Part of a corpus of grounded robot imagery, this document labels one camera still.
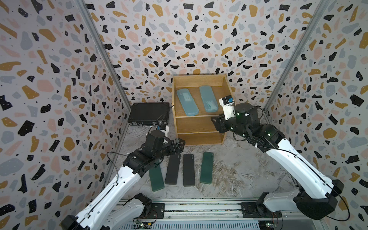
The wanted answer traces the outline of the light blue pencil case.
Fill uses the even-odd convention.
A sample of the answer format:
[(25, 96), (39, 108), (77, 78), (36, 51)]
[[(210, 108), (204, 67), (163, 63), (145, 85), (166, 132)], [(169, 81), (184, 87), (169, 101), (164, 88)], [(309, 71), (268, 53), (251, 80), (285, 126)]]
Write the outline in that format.
[(188, 117), (196, 116), (199, 109), (188, 89), (179, 89), (176, 92), (185, 114)]
[(205, 85), (199, 87), (201, 99), (207, 113), (215, 113), (218, 111), (218, 103), (211, 86)]

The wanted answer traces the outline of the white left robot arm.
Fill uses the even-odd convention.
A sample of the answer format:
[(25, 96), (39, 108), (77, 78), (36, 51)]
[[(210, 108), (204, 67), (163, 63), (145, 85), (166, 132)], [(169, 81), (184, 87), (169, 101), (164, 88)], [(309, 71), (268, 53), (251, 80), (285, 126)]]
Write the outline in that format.
[(152, 213), (152, 201), (143, 194), (135, 195), (118, 210), (113, 209), (124, 194), (154, 168), (159, 160), (182, 153), (185, 143), (180, 138), (170, 140), (162, 131), (148, 133), (145, 143), (127, 155), (117, 175), (96, 199), (76, 216), (68, 215), (61, 222), (62, 229), (114, 230), (133, 219), (148, 217)]

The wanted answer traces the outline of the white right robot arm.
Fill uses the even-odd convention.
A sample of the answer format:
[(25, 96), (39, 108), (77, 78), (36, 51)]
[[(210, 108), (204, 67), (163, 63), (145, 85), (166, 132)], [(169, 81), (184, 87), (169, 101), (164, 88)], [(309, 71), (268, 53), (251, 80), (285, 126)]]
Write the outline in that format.
[(310, 164), (274, 125), (262, 124), (258, 107), (249, 103), (235, 104), (231, 96), (219, 100), (223, 114), (212, 117), (216, 131), (241, 136), (261, 152), (276, 160), (298, 183), (293, 191), (264, 192), (256, 202), (258, 212), (299, 211), (321, 220), (335, 211), (344, 184), (332, 180)]

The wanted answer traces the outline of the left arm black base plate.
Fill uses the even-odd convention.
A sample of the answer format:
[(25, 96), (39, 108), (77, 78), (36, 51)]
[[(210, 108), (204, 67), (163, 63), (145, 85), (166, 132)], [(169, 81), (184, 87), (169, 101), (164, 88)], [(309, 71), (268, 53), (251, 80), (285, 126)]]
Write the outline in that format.
[(145, 205), (143, 212), (138, 219), (163, 219), (165, 214), (165, 204), (164, 203), (152, 203), (150, 205)]

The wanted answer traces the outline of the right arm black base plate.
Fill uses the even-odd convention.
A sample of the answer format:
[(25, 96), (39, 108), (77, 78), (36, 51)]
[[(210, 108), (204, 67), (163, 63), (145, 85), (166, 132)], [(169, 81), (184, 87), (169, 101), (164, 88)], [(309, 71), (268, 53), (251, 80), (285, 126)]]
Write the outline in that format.
[(255, 202), (242, 202), (241, 212), (243, 218), (280, 218), (281, 211), (271, 212), (267, 208), (259, 208)]

